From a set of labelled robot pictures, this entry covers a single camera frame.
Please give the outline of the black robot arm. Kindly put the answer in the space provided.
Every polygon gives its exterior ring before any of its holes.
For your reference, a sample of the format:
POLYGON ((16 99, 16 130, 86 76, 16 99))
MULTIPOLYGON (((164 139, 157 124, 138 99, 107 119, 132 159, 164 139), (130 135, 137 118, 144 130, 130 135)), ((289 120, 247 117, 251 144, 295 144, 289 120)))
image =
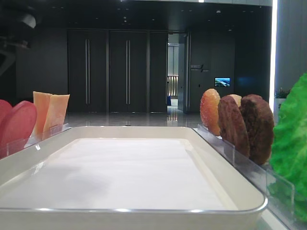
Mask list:
POLYGON ((28 48, 37 25, 37 11, 21 0, 0 2, 0 73, 15 62, 15 47, 28 48))

